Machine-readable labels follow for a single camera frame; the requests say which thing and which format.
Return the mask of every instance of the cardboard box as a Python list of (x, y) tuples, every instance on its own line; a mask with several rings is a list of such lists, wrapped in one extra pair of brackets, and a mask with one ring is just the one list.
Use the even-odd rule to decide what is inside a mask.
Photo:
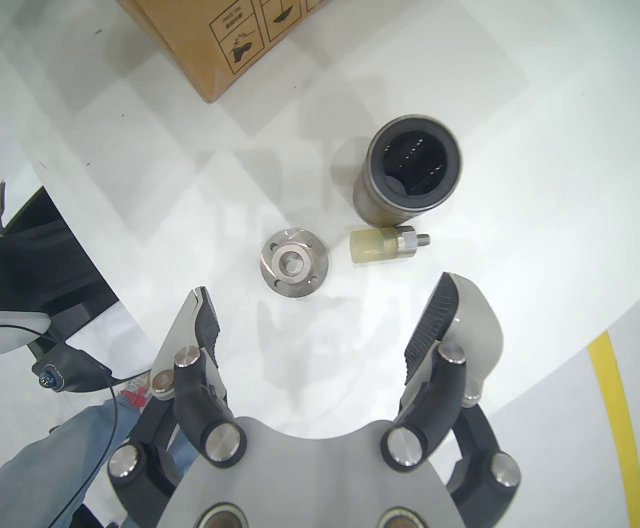
[(324, 0), (117, 0), (207, 102)]

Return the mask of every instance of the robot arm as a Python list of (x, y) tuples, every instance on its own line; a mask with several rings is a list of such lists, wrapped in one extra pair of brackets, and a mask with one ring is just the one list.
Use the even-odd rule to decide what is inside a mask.
[[(109, 461), (141, 528), (490, 528), (509, 506), (520, 472), (477, 405), (502, 334), (468, 280), (443, 274), (429, 300), (407, 347), (396, 419), (339, 438), (293, 438), (235, 418), (215, 362), (218, 331), (197, 288), (152, 369), (156, 398)], [(176, 424), (201, 455), (180, 482), (166, 455)], [(428, 457), (451, 429), (462, 460), (444, 485)]]

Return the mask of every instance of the printed symbol on box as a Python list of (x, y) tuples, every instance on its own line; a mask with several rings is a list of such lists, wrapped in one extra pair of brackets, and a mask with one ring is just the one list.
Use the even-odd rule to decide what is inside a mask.
[(300, 0), (260, 0), (269, 41), (278, 38), (302, 16)]
[(252, 31), (249, 34), (240, 33), (240, 35), (238, 35), (234, 40), (234, 46), (233, 48), (231, 48), (231, 51), (229, 52), (234, 54), (234, 63), (236, 64), (239, 63), (242, 60), (242, 55), (244, 54), (244, 52), (249, 51), (253, 46), (253, 42), (251, 41), (241, 44), (242, 39), (244, 38), (246, 39), (248, 36), (251, 36), (253, 33), (255, 33), (255, 31)]
[(251, 0), (237, 0), (209, 24), (233, 73), (264, 49)]
[(307, 13), (317, 8), (322, 2), (324, 2), (324, 0), (307, 0)]

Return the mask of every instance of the metal flange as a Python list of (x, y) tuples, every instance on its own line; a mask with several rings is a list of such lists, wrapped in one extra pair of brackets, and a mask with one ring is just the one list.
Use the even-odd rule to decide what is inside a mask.
[(278, 231), (262, 248), (260, 270), (269, 288), (285, 297), (304, 297), (316, 291), (329, 271), (329, 254), (316, 235), (306, 229)]

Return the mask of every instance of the blue jeans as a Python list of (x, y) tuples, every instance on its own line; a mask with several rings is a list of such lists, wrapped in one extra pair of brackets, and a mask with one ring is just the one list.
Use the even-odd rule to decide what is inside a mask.
[[(140, 418), (124, 396), (116, 398), (118, 424), (109, 455), (129, 436)], [(100, 460), (111, 428), (113, 402), (88, 407), (56, 428), (47, 438), (29, 444), (0, 468), (0, 524), (7, 527), (46, 528), (77, 491)], [(198, 455), (182, 431), (169, 448), (183, 476)], [(87, 486), (54, 524), (67, 528), (84, 500)], [(135, 527), (127, 519), (122, 527)]]

